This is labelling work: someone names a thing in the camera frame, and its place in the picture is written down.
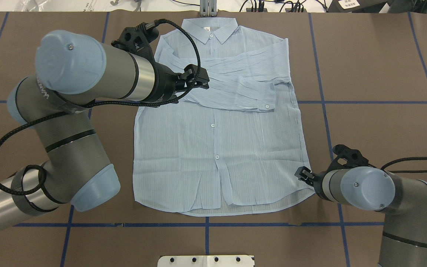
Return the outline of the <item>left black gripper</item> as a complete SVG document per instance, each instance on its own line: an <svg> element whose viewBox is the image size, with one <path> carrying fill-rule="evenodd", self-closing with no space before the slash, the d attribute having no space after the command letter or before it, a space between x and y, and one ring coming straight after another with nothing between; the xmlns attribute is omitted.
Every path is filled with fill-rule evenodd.
<svg viewBox="0 0 427 267"><path fill-rule="evenodd" d="M160 103L176 98L176 93L194 89L209 89L207 70L194 64L187 65L183 72L175 73L169 67L155 63L155 85L150 94L151 103Z"/></svg>

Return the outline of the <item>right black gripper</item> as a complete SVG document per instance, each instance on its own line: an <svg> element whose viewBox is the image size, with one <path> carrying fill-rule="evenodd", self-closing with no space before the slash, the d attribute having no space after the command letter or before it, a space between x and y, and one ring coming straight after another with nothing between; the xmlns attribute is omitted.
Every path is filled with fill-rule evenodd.
<svg viewBox="0 0 427 267"><path fill-rule="evenodd" d="M325 201L332 201L330 192L331 175L327 171L313 174L307 167L299 167L295 172L295 176L300 181L312 181L315 194Z"/></svg>

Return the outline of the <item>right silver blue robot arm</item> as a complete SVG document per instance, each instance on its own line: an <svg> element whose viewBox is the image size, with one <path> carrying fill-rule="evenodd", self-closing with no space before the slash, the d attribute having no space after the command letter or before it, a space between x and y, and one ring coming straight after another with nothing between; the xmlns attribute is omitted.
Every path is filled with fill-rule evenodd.
<svg viewBox="0 0 427 267"><path fill-rule="evenodd" d="M427 267L427 181L369 166L295 176L326 201L385 215L379 267Z"/></svg>

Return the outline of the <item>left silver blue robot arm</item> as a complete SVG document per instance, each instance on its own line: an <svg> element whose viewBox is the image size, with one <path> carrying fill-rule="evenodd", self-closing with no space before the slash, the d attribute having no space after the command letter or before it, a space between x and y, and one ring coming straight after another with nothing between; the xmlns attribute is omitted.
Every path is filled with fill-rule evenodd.
<svg viewBox="0 0 427 267"><path fill-rule="evenodd" d="M0 148L18 132L36 131L48 156L0 181L0 231L57 210L69 203L89 211L120 191L88 117L100 105L159 107L178 103L193 88L207 89L193 39L196 64L178 71L157 63L150 46L159 32L151 26L125 28L111 44L87 35L55 30L43 37L34 75L24 78L7 98L7 109L20 123L0 139Z"/></svg>

